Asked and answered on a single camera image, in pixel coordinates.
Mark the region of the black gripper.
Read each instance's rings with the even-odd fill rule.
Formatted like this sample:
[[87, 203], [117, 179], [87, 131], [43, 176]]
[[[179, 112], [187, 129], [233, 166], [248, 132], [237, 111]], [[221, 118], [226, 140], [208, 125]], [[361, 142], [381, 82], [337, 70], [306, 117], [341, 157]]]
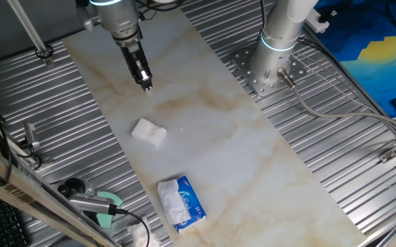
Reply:
[[123, 41], [120, 43], [120, 48], [131, 76], [144, 91], [150, 90], [152, 88], [152, 74], [147, 67], [140, 40], [137, 38], [130, 42]]

